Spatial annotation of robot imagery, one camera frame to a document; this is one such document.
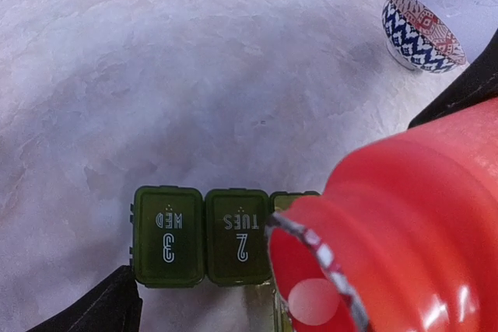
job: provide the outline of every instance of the bowl base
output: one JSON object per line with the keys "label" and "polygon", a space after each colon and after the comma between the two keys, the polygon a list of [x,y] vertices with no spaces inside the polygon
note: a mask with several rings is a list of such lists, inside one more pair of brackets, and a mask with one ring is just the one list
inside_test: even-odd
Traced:
{"label": "bowl base", "polygon": [[386,39],[386,47],[388,48],[389,54],[403,67],[407,68],[408,70],[416,70],[417,68],[412,65],[411,62],[407,61],[395,48],[395,46],[392,45],[391,41],[389,39]]}

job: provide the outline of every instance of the table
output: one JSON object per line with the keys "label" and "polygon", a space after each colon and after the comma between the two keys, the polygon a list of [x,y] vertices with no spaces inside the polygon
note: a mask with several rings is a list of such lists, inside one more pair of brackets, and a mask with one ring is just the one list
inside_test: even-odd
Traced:
{"label": "table", "polygon": [[[398,65],[383,3],[0,0],[0,326],[126,264],[141,185],[322,190],[403,131],[461,70]],[[251,290],[140,292],[144,331],[261,328]]]}

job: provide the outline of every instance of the blue zigzag pattern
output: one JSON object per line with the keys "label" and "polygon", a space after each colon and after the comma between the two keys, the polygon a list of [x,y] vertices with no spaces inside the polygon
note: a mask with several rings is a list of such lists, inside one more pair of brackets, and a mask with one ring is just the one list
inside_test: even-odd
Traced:
{"label": "blue zigzag pattern", "polygon": [[412,64],[432,73],[449,72],[456,66],[422,36],[391,1],[384,6],[382,23],[396,50]]}

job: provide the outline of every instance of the patterned bowl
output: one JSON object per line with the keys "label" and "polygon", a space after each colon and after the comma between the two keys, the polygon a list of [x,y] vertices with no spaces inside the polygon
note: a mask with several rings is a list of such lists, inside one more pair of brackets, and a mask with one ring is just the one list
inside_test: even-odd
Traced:
{"label": "patterned bowl", "polygon": [[444,73],[467,62],[455,35],[417,0],[387,0],[382,24],[389,52],[408,69]]}

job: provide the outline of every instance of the round tablet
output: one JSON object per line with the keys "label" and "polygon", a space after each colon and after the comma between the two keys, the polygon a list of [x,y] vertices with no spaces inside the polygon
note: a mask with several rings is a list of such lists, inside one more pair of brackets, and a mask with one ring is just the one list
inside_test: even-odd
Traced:
{"label": "round tablet", "polygon": [[289,293],[289,312],[308,326],[320,326],[335,315],[341,296],[326,279],[307,279],[297,283]]}

